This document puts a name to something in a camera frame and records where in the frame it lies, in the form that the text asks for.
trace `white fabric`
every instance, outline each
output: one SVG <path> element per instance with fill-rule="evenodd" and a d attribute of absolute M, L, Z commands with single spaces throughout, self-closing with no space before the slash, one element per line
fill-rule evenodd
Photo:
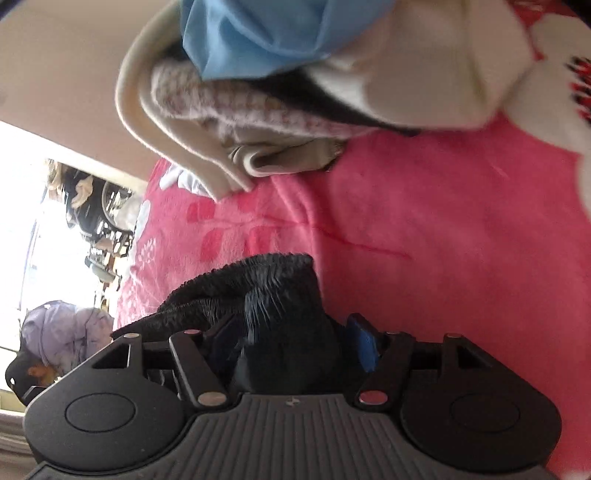
<path fill-rule="evenodd" d="M 119 117 L 146 147 L 193 172 L 214 200 L 231 193 L 237 185 L 251 190 L 253 184 L 246 173 L 228 161 L 224 149 L 207 132 L 196 124 L 165 118 L 152 103 L 151 69 L 180 37 L 179 22 L 180 6 L 173 0 L 135 39 L 117 80 L 115 104 Z"/>
<path fill-rule="evenodd" d="M 135 257 L 138 253 L 138 241 L 144 234 L 144 230 L 146 225 L 148 225 L 148 219 L 150 218 L 150 210 L 152 208 L 152 204 L 149 200 L 144 200 L 142 205 L 139 207 L 139 214 L 138 219 L 135 222 L 135 230 L 134 230 L 134 243 L 131 245 L 131 250 L 129 250 L 128 261 L 124 262 L 124 266 L 122 271 L 120 272 L 121 281 L 127 281 L 128 278 L 131 276 L 131 267 L 135 265 Z"/>
<path fill-rule="evenodd" d="M 472 129 L 494 116 L 533 59 L 505 0 L 398 0 L 362 37 L 304 70 L 386 123 Z"/>
<path fill-rule="evenodd" d="M 113 218 L 115 226 L 122 230 L 133 230 L 141 205 L 142 196 L 137 193 L 132 194 L 115 213 L 115 217 Z"/>
<path fill-rule="evenodd" d="M 178 165 L 169 166 L 168 170 L 160 178 L 160 189 L 166 190 L 173 185 L 178 185 L 178 188 L 187 190 L 190 193 L 200 196 L 208 196 L 207 190 L 199 181 L 197 176 Z"/>
<path fill-rule="evenodd" d="M 280 145 L 241 145 L 230 155 L 252 177 L 319 170 L 342 152 L 339 142 L 329 139 L 308 141 L 286 148 Z"/>
<path fill-rule="evenodd" d="M 507 117 L 529 134 L 581 155 L 579 195 L 591 218 L 591 126 L 580 116 L 571 85 L 581 83 L 566 64 L 591 59 L 591 29 L 575 17 L 547 14 L 530 29 L 544 58 L 505 104 Z"/>
<path fill-rule="evenodd" d="M 92 195 L 92 180 L 92 175 L 88 175 L 76 184 L 76 196 L 72 198 L 72 208 L 80 208 Z"/>

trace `lavender jacket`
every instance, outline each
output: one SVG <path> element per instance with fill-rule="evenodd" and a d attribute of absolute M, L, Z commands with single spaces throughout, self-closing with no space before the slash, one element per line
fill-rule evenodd
<path fill-rule="evenodd" d="M 65 375 L 111 342 L 113 317 L 52 301 L 29 312 L 21 331 L 27 349 Z"/>

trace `pink blanket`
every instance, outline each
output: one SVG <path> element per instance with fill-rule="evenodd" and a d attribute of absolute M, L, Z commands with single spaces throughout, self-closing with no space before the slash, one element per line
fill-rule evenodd
<path fill-rule="evenodd" d="M 553 88 L 566 92 L 565 112 L 576 111 L 562 78 Z M 177 187 L 162 191 L 168 164 L 160 161 L 119 324 L 152 313 L 212 268 L 307 252 L 334 318 L 360 312 L 380 330 L 420 340 L 460 332 L 549 396 L 563 418 L 549 467 L 586 478 L 591 223 L 580 198 L 591 158 L 545 138 L 516 111 L 508 107 L 479 132 L 357 138 L 330 172 L 274 176 L 217 205 Z"/>

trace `clothing pile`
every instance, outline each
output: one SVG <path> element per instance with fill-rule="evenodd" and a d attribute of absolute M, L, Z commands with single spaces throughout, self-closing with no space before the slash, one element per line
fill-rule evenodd
<path fill-rule="evenodd" d="M 187 329 L 215 331 L 206 360 L 235 394 L 354 392 L 381 354 L 365 319 L 342 326 L 326 315 L 308 255 L 257 255 L 200 275 L 113 338 L 162 342 Z"/>
<path fill-rule="evenodd" d="M 505 0 L 173 0 L 129 49 L 116 106 L 174 164 L 163 187 L 220 200 L 376 128 L 479 128 L 533 61 Z"/>

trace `white wall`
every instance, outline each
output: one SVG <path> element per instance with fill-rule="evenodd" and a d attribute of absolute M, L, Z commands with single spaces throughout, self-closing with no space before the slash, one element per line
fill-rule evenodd
<path fill-rule="evenodd" d="M 35 159 L 40 164 L 45 158 L 52 158 L 92 173 L 102 179 L 123 185 L 135 192 L 143 193 L 147 185 L 146 180 L 137 176 L 137 173 L 132 174 L 124 171 L 132 170 L 133 168 L 133 164 L 128 163 L 125 158 L 123 159 L 125 161 L 124 164 L 117 165 L 116 162 L 113 162 L 116 166 L 107 165 L 26 130 L 0 121 L 0 164 L 3 161 L 18 161 L 20 158 Z"/>
<path fill-rule="evenodd" d="M 23 405 L 13 392 L 0 390 L 0 408 L 2 410 L 25 412 L 25 405 Z"/>
<path fill-rule="evenodd" d="M 114 88 L 129 45 L 166 3 L 24 0 L 0 22 L 0 121 L 67 147 L 66 163 L 99 174 L 95 160 L 101 176 L 145 185 L 157 157 L 119 121 Z"/>

